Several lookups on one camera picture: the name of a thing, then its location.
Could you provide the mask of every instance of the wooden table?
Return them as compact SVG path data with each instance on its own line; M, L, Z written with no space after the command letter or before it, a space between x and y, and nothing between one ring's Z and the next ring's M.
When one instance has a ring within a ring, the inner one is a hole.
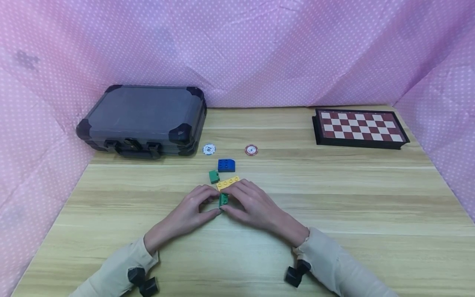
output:
M214 143L212 156L147 162L97 153L14 296L68 295L209 183L218 158L235 159L237 175L334 237L401 296L473 296L474 225L409 129L411 143L400 151L317 146L312 115L312 108L210 109L200 149ZM259 153L247 156L247 144ZM297 290L284 283L290 248L225 214L166 246L161 259L151 272L159 296L331 296L311 277Z

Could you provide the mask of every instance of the yellow lego brick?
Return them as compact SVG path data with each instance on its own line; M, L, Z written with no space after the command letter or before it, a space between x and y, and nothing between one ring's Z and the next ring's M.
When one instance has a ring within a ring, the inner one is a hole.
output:
M225 180L225 181L222 181L222 182L218 182L216 184L216 186L218 187L218 191L224 189L224 188L227 188L229 187L230 185L232 185L232 183L234 182L238 182L239 181L239 176L235 176L233 178L230 178L228 180Z

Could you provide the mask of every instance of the red and white checkered board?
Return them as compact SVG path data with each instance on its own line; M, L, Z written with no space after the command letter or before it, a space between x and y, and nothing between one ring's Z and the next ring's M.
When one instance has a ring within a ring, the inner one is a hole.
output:
M319 111L323 137L405 142L392 113Z

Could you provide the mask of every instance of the pink fabric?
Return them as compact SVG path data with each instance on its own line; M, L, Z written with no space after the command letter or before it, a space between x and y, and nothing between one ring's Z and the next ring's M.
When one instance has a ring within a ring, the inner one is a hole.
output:
M395 106L475 221L475 28Z
M114 83L209 106L396 104L475 218L472 0L0 2L0 296L92 156L74 127Z

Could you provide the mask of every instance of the beige sleeve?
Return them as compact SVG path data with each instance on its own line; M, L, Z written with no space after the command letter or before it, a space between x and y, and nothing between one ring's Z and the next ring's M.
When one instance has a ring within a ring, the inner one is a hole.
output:
M147 273L159 262L158 252L151 256L143 237L118 249L101 268L82 283L70 297L119 297L132 288L127 272L142 267Z
M294 253L298 259L310 263L310 272L338 296L397 296L336 241L315 228L310 228L310 236Z

